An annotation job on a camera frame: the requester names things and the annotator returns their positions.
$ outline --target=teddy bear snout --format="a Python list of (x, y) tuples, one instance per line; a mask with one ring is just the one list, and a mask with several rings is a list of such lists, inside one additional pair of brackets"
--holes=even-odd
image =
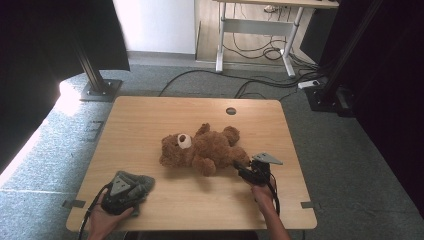
[(180, 148), (185, 149), (191, 147), (191, 137), (187, 134), (180, 134), (177, 137)]

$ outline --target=table top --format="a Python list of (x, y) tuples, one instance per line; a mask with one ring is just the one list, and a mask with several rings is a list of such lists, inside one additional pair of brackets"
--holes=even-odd
[[(236, 114), (227, 114), (228, 108)], [(313, 209), (301, 206), (310, 198), (277, 100), (119, 97), (76, 198), (86, 202), (85, 208), (72, 208), (67, 228), (79, 230), (97, 192), (123, 170), (151, 176), (156, 183), (141, 203), (140, 215), (125, 220), (117, 230), (266, 229), (249, 185), (234, 168), (204, 177), (192, 168), (160, 165), (162, 138), (174, 133), (194, 136), (203, 123), (218, 132), (236, 127), (240, 131), (236, 145), (249, 156), (267, 152), (281, 160), (284, 164), (271, 164), (271, 171), (277, 179), (284, 225), (288, 229), (316, 227)]]
[(225, 3), (242, 3), (242, 4), (258, 4), (258, 5), (275, 5), (275, 6), (293, 6), (293, 7), (309, 7), (309, 8), (338, 8), (337, 1), (329, 0), (214, 0)]

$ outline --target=brown teddy bear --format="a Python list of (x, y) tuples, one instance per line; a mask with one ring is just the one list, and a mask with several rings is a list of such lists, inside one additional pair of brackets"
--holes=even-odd
[(249, 166), (249, 157), (243, 148), (234, 146), (240, 132), (231, 126), (222, 133), (210, 131), (205, 123), (194, 137), (187, 134), (169, 135), (162, 139), (159, 162), (165, 167), (193, 167), (203, 176), (211, 176), (217, 168), (225, 168), (237, 160)]

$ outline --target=cord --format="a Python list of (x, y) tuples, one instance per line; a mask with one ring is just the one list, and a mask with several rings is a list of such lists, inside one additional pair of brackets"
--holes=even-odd
[(82, 234), (84, 233), (85, 225), (87, 224), (87, 220), (91, 215), (91, 212), (93, 211), (93, 208), (96, 206), (97, 201), (99, 200), (100, 195), (106, 188), (110, 188), (112, 186), (112, 183), (108, 183), (105, 186), (102, 187), (102, 189), (97, 193), (96, 197), (94, 198), (93, 202), (88, 207), (87, 211), (85, 212), (84, 219), (82, 220), (81, 227), (78, 234), (78, 240), (82, 239)]

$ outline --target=white desk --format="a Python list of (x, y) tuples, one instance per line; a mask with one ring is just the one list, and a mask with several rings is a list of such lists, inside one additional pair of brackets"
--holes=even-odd
[[(337, 8), (339, 4), (329, 0), (214, 0), (223, 4), (221, 11), (221, 25), (219, 29), (219, 45), (216, 56), (216, 71), (222, 72), (223, 70), (223, 57), (224, 57), (224, 33), (245, 33), (245, 34), (261, 34), (273, 36), (288, 36), (287, 44), (284, 49), (281, 49), (282, 59), (287, 69), (289, 77), (295, 77), (293, 66), (289, 58), (290, 49), (293, 45), (294, 37), (296, 36), (299, 22), (305, 7), (310, 8)], [(227, 3), (241, 3), (241, 4), (258, 4), (258, 5), (275, 5), (275, 6), (293, 6), (299, 7), (296, 19), (294, 22), (276, 22), (276, 21), (256, 21), (245, 19), (230, 19), (225, 17)]]

